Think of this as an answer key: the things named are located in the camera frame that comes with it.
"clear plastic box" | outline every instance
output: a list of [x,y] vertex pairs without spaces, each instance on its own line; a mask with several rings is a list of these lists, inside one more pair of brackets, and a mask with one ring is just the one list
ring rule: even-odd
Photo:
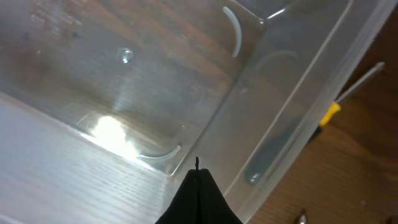
[[247,222],[396,2],[0,1],[0,220],[154,223],[198,156]]

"yellow plastic part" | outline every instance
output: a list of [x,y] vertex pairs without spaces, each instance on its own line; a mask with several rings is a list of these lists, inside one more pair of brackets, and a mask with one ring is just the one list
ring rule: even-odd
[[339,112],[341,110],[341,106],[336,103],[336,102],[332,102],[328,112],[326,113],[326,115],[323,117],[323,119],[319,122],[319,126],[324,126],[327,123],[329,123],[329,121],[331,120],[331,118],[333,117],[333,115],[337,112]]

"transparent plastic container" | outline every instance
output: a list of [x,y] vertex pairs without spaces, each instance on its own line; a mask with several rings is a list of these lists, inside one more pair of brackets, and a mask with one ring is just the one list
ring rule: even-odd
[[247,222],[396,2],[1,0],[0,220],[154,223],[198,156]]

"black tool tip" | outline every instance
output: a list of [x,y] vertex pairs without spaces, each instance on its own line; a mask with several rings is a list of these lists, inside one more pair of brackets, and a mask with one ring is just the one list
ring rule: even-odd
[[197,157],[197,161],[195,163],[195,167],[197,168],[197,171],[199,170],[199,157]]

